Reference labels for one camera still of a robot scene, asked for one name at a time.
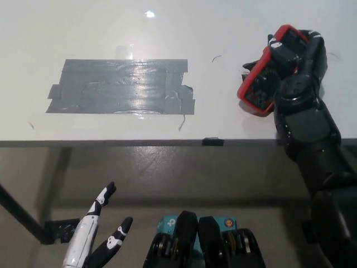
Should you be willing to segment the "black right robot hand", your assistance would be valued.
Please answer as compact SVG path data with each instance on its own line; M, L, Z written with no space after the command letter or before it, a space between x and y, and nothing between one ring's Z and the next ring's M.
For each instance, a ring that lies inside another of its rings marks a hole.
M238 98L264 116L273 108L300 107L319 95L327 71L324 38L315 30L282 25L267 37L262 56L243 68Z

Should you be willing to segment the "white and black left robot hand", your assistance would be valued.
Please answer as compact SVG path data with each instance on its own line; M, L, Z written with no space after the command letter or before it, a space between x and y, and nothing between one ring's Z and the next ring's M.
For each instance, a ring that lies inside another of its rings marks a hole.
M63 267L104 267L122 247L132 225L132 217L126 217L121 225L97 249L93 250L102 208L109 203L109 198L116 189L115 183L110 182L80 220L70 240Z

